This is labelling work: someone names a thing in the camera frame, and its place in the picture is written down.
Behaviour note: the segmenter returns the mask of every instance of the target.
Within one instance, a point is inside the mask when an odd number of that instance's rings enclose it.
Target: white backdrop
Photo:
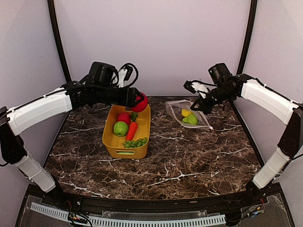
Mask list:
[[[250,0],[56,0],[72,79],[92,62],[139,69],[135,87],[149,96],[190,95],[186,80],[211,82],[225,62],[236,72]]]
[[[258,77],[283,95],[303,102],[303,2],[259,1],[250,50],[244,72]],[[260,152],[267,160],[276,149],[285,126],[261,107],[237,100]],[[295,160],[281,182],[296,226],[303,226],[303,158]]]
[[[62,85],[47,1],[1,0],[0,18],[0,107],[21,105]],[[41,164],[63,118],[48,119],[21,135],[26,150]],[[0,168],[0,182],[0,226],[13,227],[29,180],[7,165]]]

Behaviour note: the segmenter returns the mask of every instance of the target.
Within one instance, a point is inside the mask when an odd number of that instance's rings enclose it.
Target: brown marble surface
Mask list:
[[[229,105],[207,116],[213,130],[186,129],[152,97],[151,135],[144,159],[113,159],[102,143],[109,108],[70,113],[46,162],[66,192],[137,200],[185,199],[243,191],[260,169]]]

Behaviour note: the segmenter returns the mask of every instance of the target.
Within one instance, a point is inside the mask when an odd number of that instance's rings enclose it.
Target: green fruit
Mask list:
[[[187,124],[198,124],[198,119],[196,118],[196,116],[194,114],[191,114],[191,115],[183,118],[182,121]]]
[[[114,125],[114,134],[116,136],[125,136],[128,132],[128,125],[125,122],[117,122]]]

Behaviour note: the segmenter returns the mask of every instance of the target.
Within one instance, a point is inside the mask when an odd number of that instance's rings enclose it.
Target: plastic bag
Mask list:
[[[201,111],[193,111],[193,114],[198,119],[197,125],[187,124],[182,121],[184,118],[181,114],[182,109],[190,110],[192,104],[193,102],[188,100],[168,101],[165,102],[165,108],[166,112],[185,128],[205,130],[213,129],[212,126],[209,125],[204,113]]]

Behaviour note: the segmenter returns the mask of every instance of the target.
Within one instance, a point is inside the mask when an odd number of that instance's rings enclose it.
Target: yellow plastic container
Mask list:
[[[148,141],[139,148],[125,148],[123,143],[125,142],[126,136],[120,137],[113,133],[113,128],[117,122],[118,115],[122,112],[131,114],[130,111],[125,111],[124,106],[114,105],[111,108],[103,132],[103,144],[106,146],[109,154],[114,158],[144,158],[147,154]],[[133,140],[143,139],[144,137],[149,139],[151,129],[151,107],[149,105],[147,105],[145,110],[138,113],[136,122],[138,123],[138,129]]]

